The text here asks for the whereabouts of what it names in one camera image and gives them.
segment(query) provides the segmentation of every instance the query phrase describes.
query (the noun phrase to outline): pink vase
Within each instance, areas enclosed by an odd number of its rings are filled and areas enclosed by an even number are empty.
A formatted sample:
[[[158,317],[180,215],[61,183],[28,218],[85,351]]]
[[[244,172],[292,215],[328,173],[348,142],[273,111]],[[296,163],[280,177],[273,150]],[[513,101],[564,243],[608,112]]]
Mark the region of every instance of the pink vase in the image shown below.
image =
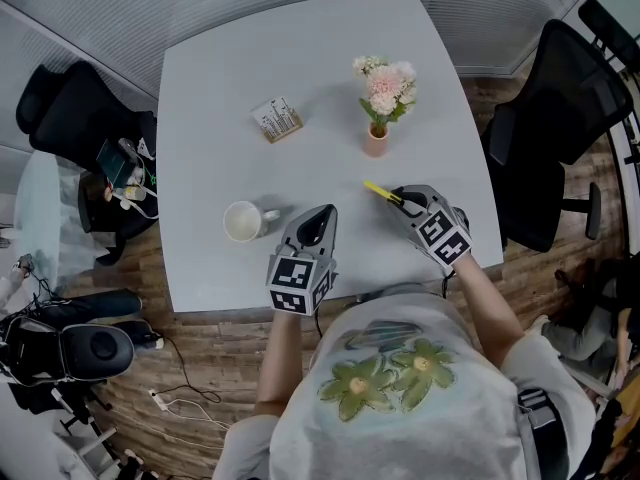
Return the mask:
[[[371,123],[369,125],[369,128],[367,129],[367,138],[364,144],[364,152],[373,158],[377,158],[387,152],[387,137],[389,136],[389,128],[385,125],[384,137],[376,137],[371,133],[372,127],[373,123]]]

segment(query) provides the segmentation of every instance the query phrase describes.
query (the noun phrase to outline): floor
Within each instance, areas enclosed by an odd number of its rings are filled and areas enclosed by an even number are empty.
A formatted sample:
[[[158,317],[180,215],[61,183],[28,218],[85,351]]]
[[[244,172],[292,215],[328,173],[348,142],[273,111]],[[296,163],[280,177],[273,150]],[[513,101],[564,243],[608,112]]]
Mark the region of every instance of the floor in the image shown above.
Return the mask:
[[[523,83],[522,79],[475,78],[462,82],[480,132],[490,120],[495,104],[510,100]],[[489,269],[488,273],[524,325],[539,314],[553,314],[568,305],[568,291],[554,279],[556,269],[573,272],[587,258],[622,255],[620,194],[606,138],[598,140],[566,171],[565,197],[585,197],[591,181],[600,186],[603,203],[600,235],[595,241],[588,240],[584,236],[585,216],[564,212],[550,252],[540,254],[509,243],[505,263]],[[184,388],[167,394],[167,399],[175,396],[199,402],[213,419],[227,423],[249,416],[271,311],[174,314],[158,225],[129,242],[116,267],[88,272],[78,278],[70,287],[69,295],[121,287],[136,291],[144,299],[145,318],[179,347],[192,384],[202,390],[214,390],[222,402],[207,402]],[[455,279],[450,288],[449,298],[469,321]],[[323,329],[344,310],[343,306],[344,301],[330,301],[323,306],[320,316]],[[303,346],[307,363],[317,342],[313,319],[304,319]],[[186,420],[161,412],[148,394],[151,388],[164,390],[181,384],[184,384],[184,374],[179,357],[167,342],[163,350],[138,354],[125,375],[111,379],[100,388],[101,396],[113,404],[114,410],[105,413],[95,407],[94,414],[101,426],[117,427],[111,442],[118,452],[133,449],[146,465],[163,477],[210,478],[220,456],[224,432],[211,422]],[[204,417],[197,408],[189,406],[182,414]]]

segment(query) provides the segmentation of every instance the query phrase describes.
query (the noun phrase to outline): mug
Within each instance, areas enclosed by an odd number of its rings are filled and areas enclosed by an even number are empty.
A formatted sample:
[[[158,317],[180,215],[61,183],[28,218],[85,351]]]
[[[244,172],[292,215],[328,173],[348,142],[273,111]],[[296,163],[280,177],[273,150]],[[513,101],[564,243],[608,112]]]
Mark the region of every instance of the mug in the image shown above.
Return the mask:
[[[280,217],[280,210],[263,212],[249,201],[236,201],[224,212],[223,225],[234,242],[250,242],[263,236],[269,222]]]

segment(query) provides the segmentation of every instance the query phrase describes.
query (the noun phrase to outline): office chair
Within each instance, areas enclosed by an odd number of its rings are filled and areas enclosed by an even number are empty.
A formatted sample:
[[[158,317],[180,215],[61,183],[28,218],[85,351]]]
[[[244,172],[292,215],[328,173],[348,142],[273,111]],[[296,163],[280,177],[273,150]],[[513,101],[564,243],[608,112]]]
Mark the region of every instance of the office chair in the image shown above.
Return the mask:
[[[133,112],[125,107],[107,88],[88,62],[76,62],[66,72],[57,74],[38,66],[20,97],[16,110],[20,129],[29,135],[34,149],[66,158],[83,169],[102,174],[96,160],[105,140],[117,144],[130,139],[137,147],[144,136],[152,156],[155,156],[156,120],[151,112]],[[145,160],[147,169],[155,173],[155,162]],[[145,185],[156,190],[147,176]],[[120,201],[98,198],[89,200],[79,188],[79,208],[85,232],[112,231],[116,246],[98,263],[115,263],[126,240],[139,235],[155,220],[144,218],[135,209],[120,207]],[[155,197],[138,203],[147,215],[157,215]]]
[[[549,21],[520,94],[496,106],[482,136],[503,244],[510,238],[548,251],[561,210],[586,213],[585,234],[596,238],[600,190],[591,183],[588,200],[563,199],[561,162],[575,163],[632,108],[600,51],[562,21]]]

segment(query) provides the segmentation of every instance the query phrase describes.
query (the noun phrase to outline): small box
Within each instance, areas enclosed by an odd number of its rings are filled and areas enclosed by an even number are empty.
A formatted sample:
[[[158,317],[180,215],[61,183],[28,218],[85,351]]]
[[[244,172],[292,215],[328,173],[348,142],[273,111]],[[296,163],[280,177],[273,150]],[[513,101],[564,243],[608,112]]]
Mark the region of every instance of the small box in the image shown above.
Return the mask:
[[[302,119],[282,97],[253,109],[251,115],[260,126],[262,134],[272,144],[302,128]]]
[[[102,144],[96,161],[114,188],[125,188],[136,166],[108,140]]]
[[[333,261],[271,256],[267,288],[273,309],[313,315],[333,286]]]

